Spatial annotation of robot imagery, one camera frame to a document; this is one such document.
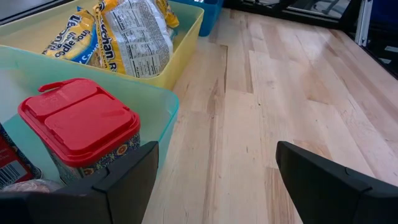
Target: nutrition label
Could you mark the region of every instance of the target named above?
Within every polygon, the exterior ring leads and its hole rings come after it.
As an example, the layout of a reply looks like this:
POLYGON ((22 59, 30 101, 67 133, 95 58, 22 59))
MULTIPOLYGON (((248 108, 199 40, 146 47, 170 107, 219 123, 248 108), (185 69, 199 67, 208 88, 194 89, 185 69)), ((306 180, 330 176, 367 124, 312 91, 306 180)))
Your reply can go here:
POLYGON ((164 69, 169 46, 146 0, 124 1, 105 18, 116 37, 126 74, 149 78, 164 69))

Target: canister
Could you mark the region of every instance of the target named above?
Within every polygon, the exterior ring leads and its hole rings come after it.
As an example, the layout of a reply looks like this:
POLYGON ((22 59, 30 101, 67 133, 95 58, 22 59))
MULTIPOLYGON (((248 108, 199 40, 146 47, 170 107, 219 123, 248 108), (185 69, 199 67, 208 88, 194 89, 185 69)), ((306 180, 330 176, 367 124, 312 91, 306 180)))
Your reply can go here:
POLYGON ((39 92, 24 100, 18 113, 41 138, 67 185, 139 147, 139 115, 94 81, 74 78, 39 92))

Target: yellow packaging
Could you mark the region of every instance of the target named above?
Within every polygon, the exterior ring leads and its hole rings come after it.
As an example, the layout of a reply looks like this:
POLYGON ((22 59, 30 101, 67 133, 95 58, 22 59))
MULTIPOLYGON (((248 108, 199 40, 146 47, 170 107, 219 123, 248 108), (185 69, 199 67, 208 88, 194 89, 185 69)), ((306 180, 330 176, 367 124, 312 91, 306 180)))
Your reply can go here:
POLYGON ((98 38, 94 17, 87 10, 78 7, 78 12, 69 17, 66 28, 51 41, 42 53, 101 67, 97 48, 98 38))
POLYGON ((174 14, 172 8, 169 5, 169 0, 156 0, 156 5, 160 12, 163 14, 166 24, 171 28, 176 28, 180 25, 177 16, 174 14))
POLYGON ((137 78, 156 77, 173 45, 151 0, 104 0, 94 7, 103 68, 137 78))

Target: yellow plastic bin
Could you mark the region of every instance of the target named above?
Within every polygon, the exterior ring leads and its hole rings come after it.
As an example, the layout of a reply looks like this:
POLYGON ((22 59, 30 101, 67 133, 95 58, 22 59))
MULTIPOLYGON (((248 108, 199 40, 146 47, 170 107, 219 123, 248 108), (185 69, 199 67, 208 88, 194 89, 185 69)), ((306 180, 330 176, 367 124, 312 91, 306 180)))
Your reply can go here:
MULTIPOLYGON (((97 0, 76 0, 0 26, 0 45, 41 54, 50 41, 65 28, 68 18, 76 12, 77 6, 91 9, 96 3, 97 0)), ((200 25, 203 20, 203 9, 172 1, 169 3, 178 17, 180 25, 177 27, 178 35, 173 42, 174 54, 163 72, 154 78, 134 78, 128 75, 105 72, 169 90, 174 87, 175 82, 195 51, 200 25)), ((90 69, 99 69, 75 62, 69 63, 90 69)))

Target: plastic bin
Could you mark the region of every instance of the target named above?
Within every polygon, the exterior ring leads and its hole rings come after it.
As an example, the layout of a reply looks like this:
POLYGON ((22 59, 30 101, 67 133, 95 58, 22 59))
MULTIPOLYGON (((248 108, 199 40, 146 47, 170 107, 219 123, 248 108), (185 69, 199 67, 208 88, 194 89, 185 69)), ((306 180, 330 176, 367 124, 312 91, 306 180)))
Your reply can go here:
POLYGON ((66 60, 3 46, 0 47, 0 123, 31 162, 43 170, 45 178, 59 181, 57 168, 42 141, 17 114, 17 107, 27 97, 38 95, 39 86, 77 77, 94 80, 139 114, 141 145, 159 142, 161 170, 177 119, 178 98, 174 93, 66 60))
MULTIPOLYGON (((65 28, 68 18, 76 12, 77 6, 91 9, 97 2, 98 0, 76 0, 0 26, 0 45, 41 54, 50 41, 65 28)), ((173 41, 174 54, 163 72, 154 78, 134 78, 118 74, 119 76, 169 90, 174 87, 196 49, 200 24, 203 20, 203 9, 172 1, 170 1, 170 5, 178 16, 180 25, 176 28, 178 35, 173 41)))
POLYGON ((201 7, 205 10, 203 22, 200 27, 199 36, 206 37, 210 34, 217 22, 218 16, 223 7, 224 0, 204 0, 203 2, 195 2, 194 0, 174 0, 176 2, 201 7))

